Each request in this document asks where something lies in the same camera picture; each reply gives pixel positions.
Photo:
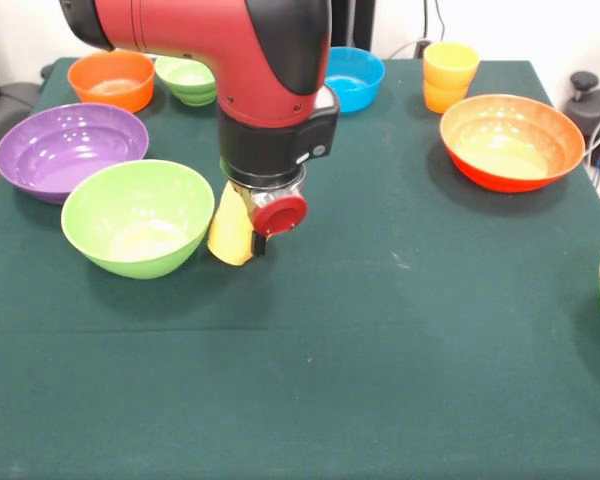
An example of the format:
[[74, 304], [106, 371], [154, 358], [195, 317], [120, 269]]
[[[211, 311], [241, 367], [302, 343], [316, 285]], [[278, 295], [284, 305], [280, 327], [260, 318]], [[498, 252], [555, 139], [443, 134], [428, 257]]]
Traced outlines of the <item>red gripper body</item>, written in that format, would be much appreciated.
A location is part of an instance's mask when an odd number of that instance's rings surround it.
[[254, 230], [263, 236], [287, 233], [303, 222], [308, 203], [302, 196], [290, 195], [256, 207], [252, 214]]

